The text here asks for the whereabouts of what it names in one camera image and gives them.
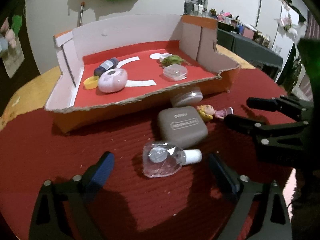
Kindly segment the clear small plastic box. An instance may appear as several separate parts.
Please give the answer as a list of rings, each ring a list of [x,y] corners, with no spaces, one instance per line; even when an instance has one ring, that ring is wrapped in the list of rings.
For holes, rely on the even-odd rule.
[[[180,64],[172,64],[163,68],[163,75],[174,81],[186,79],[187,74],[187,68]]]

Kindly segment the clear bottle white cap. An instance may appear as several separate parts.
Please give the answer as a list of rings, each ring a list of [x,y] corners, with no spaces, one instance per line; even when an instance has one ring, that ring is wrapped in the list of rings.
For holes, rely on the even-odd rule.
[[[170,142],[148,142],[143,147],[143,174],[148,178],[172,176],[183,166],[199,163],[198,149],[183,150]]]

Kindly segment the green fuzzy toy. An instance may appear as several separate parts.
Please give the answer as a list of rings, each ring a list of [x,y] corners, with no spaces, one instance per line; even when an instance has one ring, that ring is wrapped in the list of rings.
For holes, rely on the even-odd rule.
[[[184,62],[185,62],[185,60],[182,59],[180,56],[178,56],[178,55],[170,55],[170,56],[165,57],[161,61],[161,65],[162,65],[163,68],[165,68],[165,67],[168,67],[168,66],[173,65],[173,64],[181,65]]]

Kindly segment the pink round case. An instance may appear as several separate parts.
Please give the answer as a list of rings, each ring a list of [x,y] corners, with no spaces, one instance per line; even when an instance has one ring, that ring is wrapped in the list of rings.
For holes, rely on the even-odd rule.
[[[104,72],[98,81],[98,89],[103,93],[114,93],[122,90],[127,83],[127,71],[121,68]]]

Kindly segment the yellow plastic lid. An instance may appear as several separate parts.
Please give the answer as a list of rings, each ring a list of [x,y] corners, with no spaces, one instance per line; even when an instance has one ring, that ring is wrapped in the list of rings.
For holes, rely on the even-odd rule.
[[[98,87],[99,76],[91,76],[84,80],[84,88],[86,90],[96,89]]]

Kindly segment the blonde doll figurine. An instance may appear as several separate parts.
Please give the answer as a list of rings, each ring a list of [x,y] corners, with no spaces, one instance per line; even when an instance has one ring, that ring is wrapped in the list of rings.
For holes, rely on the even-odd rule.
[[[230,114],[234,114],[232,107],[216,110],[212,105],[199,105],[196,110],[203,121],[211,121],[214,119],[224,119]]]

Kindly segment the round grey jar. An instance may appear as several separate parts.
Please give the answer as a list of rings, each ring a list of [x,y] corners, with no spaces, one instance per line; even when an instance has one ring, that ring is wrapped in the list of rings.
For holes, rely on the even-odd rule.
[[[199,103],[203,99],[203,94],[199,87],[184,88],[174,95],[170,101],[173,107],[191,106]]]

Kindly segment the grey square case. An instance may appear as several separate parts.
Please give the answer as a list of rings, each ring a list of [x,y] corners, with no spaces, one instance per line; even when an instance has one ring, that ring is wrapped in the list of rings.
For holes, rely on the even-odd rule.
[[[208,136],[208,128],[192,106],[172,107],[158,114],[158,126],[165,141],[180,148],[197,145]]]

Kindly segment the dark cloth covered side table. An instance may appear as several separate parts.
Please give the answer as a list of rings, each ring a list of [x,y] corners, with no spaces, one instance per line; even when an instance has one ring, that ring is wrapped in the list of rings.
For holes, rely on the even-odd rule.
[[[249,38],[218,29],[217,44],[258,67],[274,81],[282,70],[283,59],[279,55]]]

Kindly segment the red table cloth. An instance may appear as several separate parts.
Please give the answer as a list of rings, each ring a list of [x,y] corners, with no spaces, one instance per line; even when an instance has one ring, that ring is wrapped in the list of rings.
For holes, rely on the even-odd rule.
[[[89,210],[108,239],[212,239],[234,210],[215,185],[210,153],[259,182],[284,186],[290,168],[257,163],[250,137],[220,122],[208,125],[198,145],[203,160],[167,178],[147,178],[143,146],[159,140],[157,115],[149,109],[63,134],[38,109],[18,116],[1,131],[1,213],[12,231],[27,239],[42,183],[83,174],[102,154],[115,156],[114,169]]]

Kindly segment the white refrigerator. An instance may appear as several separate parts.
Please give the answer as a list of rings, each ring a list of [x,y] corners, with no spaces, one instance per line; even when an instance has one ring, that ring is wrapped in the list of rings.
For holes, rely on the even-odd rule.
[[[260,0],[256,28],[270,38],[272,51],[287,59],[297,36],[299,14],[282,0]]]

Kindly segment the white small cup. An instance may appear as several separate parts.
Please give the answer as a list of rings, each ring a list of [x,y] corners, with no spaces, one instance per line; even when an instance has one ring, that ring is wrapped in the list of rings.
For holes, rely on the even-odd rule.
[[[170,53],[164,53],[159,56],[159,60],[162,62],[165,58],[172,56]]]

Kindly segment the wooden table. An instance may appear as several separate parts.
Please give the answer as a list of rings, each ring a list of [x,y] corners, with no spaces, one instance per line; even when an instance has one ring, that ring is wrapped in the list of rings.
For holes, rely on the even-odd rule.
[[[152,53],[170,52],[187,62],[187,78],[171,80],[163,75]],[[128,85],[121,91],[106,94],[98,89],[86,90],[84,80],[94,67],[108,57],[119,58],[118,68],[128,71]],[[230,91],[240,69],[251,65],[222,46],[192,59],[179,41],[156,41],[89,53],[75,59],[80,75],[76,83],[69,83],[65,63],[36,77],[20,88],[10,99],[1,125],[20,114],[42,108],[58,128],[67,133],[82,126],[110,120],[168,103],[184,88],[199,87],[202,94]]]

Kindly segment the dark blue bottle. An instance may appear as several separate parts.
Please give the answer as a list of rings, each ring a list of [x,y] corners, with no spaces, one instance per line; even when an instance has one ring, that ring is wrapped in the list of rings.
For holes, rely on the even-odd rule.
[[[100,77],[104,74],[104,72],[111,70],[111,69],[115,69],[117,67],[118,63],[119,63],[119,60],[115,57],[113,57],[109,60],[106,60],[99,67],[97,67],[94,70],[93,74],[94,74],[94,76]]]

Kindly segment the cardboard box with red bottom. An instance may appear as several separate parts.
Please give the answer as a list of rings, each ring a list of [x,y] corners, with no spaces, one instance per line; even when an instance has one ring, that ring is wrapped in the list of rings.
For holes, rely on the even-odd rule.
[[[61,75],[45,110],[67,133],[159,106],[193,87],[227,92],[240,70],[217,51],[217,21],[188,15],[126,15],[92,22],[54,37]],[[85,89],[104,61],[117,58],[128,83],[114,93]]]

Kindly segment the dark wooden door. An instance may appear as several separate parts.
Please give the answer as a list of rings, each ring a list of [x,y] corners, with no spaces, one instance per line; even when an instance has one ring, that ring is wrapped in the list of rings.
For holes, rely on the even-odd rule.
[[[26,26],[25,0],[1,0],[1,113],[23,85],[39,76]]]

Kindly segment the pink plush toys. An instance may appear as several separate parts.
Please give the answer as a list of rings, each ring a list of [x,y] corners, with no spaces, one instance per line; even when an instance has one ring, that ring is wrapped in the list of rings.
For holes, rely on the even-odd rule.
[[[1,51],[7,51],[8,48],[16,48],[16,35],[9,26],[9,21],[6,18],[1,26]]]

